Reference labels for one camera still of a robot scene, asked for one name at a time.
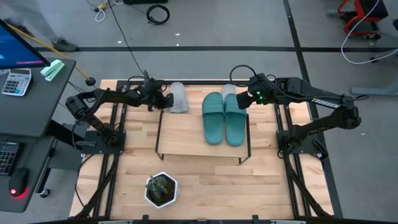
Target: chair wheel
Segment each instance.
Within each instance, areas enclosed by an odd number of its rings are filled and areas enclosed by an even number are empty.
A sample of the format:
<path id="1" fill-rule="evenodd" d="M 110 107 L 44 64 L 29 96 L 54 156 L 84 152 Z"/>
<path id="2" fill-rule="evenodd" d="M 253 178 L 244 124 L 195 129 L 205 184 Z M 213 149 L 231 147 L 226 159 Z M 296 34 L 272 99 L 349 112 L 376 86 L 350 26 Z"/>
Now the chair wheel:
<path id="1" fill-rule="evenodd" d="M 367 35 L 366 40 L 379 40 L 381 36 L 379 34 L 374 34 L 374 35 Z"/>
<path id="2" fill-rule="evenodd" d="M 50 193 L 51 193 L 51 190 L 43 189 L 43 191 L 40 193 L 40 197 L 46 198 L 46 197 L 48 197 L 50 195 Z"/>
<path id="3" fill-rule="evenodd" d="M 379 34 L 376 34 L 376 35 L 373 36 L 374 40 L 379 40 L 380 38 L 381 38 L 381 36 Z"/>
<path id="4" fill-rule="evenodd" d="M 374 60 L 374 59 L 376 59 L 376 58 L 375 57 L 371 57 L 371 60 Z M 372 63 L 376 63 L 376 62 L 378 62 L 378 60 L 372 61 Z"/>

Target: keyboard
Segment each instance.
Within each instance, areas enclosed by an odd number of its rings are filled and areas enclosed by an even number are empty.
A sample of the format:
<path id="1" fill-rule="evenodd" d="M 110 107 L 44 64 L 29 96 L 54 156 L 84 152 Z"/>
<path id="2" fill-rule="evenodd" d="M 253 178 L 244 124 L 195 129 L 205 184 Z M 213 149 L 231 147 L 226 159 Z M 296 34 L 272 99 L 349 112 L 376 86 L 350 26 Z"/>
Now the keyboard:
<path id="1" fill-rule="evenodd" d="M 21 143 L 0 141 L 0 175 L 11 175 L 22 150 Z"/>

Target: potted plant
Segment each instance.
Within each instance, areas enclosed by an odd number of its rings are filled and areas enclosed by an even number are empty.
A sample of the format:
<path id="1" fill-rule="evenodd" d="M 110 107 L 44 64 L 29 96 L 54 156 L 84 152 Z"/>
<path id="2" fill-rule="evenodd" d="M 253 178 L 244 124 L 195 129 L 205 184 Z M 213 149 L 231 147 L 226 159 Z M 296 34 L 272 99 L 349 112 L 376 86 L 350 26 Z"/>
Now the potted plant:
<path id="1" fill-rule="evenodd" d="M 163 208 L 174 203 L 179 193 L 177 181 L 165 172 L 147 179 L 145 199 L 156 208 Z"/>

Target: green slide sandal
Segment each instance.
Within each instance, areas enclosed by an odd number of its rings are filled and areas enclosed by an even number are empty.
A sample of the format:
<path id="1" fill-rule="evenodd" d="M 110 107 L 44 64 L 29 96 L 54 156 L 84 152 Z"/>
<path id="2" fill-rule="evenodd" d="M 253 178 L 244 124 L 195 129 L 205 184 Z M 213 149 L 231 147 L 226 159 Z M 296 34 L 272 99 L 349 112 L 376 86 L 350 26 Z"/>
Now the green slide sandal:
<path id="1" fill-rule="evenodd" d="M 219 144 L 224 138 L 224 104 L 221 93 L 209 93 L 201 105 L 203 129 L 208 144 Z"/>
<path id="2" fill-rule="evenodd" d="M 246 110 L 239 109 L 234 93 L 226 95 L 224 105 L 226 142 L 230 146 L 241 146 L 246 132 Z"/>

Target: wooden board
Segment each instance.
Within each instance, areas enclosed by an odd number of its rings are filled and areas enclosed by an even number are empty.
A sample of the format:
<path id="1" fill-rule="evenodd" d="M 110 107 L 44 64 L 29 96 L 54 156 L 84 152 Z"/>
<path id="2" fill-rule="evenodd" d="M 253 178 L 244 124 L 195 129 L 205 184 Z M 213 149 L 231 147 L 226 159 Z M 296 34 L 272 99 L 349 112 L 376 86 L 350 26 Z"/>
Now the wooden board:
<path id="1" fill-rule="evenodd" d="M 224 139 L 221 144 L 210 145 L 205 140 L 201 114 L 164 113 L 158 152 L 160 154 L 189 156 L 246 158 L 248 156 L 248 142 L 245 138 L 241 146 L 233 147 Z"/>
<path id="2" fill-rule="evenodd" d="M 103 80 L 101 88 L 115 89 L 116 82 Z M 186 86 L 190 113 L 201 114 L 204 97 L 221 89 L 216 85 Z M 96 115 L 109 121 L 112 105 L 103 104 Z M 305 103 L 292 103 L 290 111 L 295 124 L 310 122 Z M 252 105 L 248 113 L 252 158 L 239 166 L 237 159 L 227 157 L 168 155 L 160 161 L 154 152 L 159 112 L 149 113 L 146 106 L 129 107 L 126 150 L 119 161 L 111 218 L 141 219 L 144 214 L 150 219 L 251 219 L 255 214 L 261 219 L 292 218 L 284 163 L 276 156 L 274 106 Z M 321 162 L 309 155 L 300 158 L 307 188 L 327 212 L 333 213 Z M 84 203 L 96 190 L 101 162 L 102 156 L 95 155 L 81 168 L 77 190 Z M 144 191 L 148 176 L 161 171 L 178 181 L 181 193 L 173 205 L 158 210 L 145 201 Z M 301 196 L 297 195 L 303 211 Z M 70 215 L 80 210 L 75 195 Z"/>

